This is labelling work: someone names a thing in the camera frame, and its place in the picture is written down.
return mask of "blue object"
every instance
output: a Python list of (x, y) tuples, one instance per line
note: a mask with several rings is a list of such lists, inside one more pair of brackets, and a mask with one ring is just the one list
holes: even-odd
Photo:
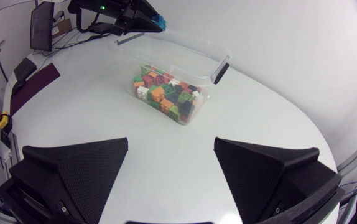
[(162, 28), (162, 31), (166, 30), (166, 20), (164, 20), (163, 16), (152, 16), (152, 21), (154, 21), (160, 28)]

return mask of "white wall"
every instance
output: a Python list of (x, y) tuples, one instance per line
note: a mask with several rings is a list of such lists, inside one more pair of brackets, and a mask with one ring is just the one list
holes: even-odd
[(149, 2), (168, 28), (229, 47), (233, 68), (297, 105), (337, 165), (357, 150), (357, 0)]

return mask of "white table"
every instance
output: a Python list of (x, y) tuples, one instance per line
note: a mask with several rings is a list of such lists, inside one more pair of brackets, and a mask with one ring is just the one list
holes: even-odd
[[(177, 124), (117, 82), (122, 74), (112, 68), (118, 55), (109, 48), (114, 39), (94, 40), (49, 58), (45, 65), (53, 62), (61, 76), (13, 116), (19, 149), (127, 136), (129, 151), (100, 223), (241, 223), (213, 151), (216, 136), (291, 149), (317, 147), (318, 160), (336, 171), (327, 143), (303, 112), (231, 68), (190, 124)], [(29, 58), (40, 66), (45, 57)], [(4, 110), (9, 111), (15, 82), (12, 75)], [(336, 223), (337, 216), (338, 207), (324, 223)]]

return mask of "transparent plastic container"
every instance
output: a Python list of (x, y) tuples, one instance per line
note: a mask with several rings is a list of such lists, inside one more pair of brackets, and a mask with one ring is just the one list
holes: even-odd
[(188, 124), (222, 75), (231, 51), (174, 30), (122, 37), (118, 45), (128, 92)]

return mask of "computer screen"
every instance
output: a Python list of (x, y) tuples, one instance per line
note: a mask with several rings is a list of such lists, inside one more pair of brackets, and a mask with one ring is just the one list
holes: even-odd
[(31, 49), (52, 50), (53, 13), (53, 2), (43, 2), (32, 11), (30, 20)]

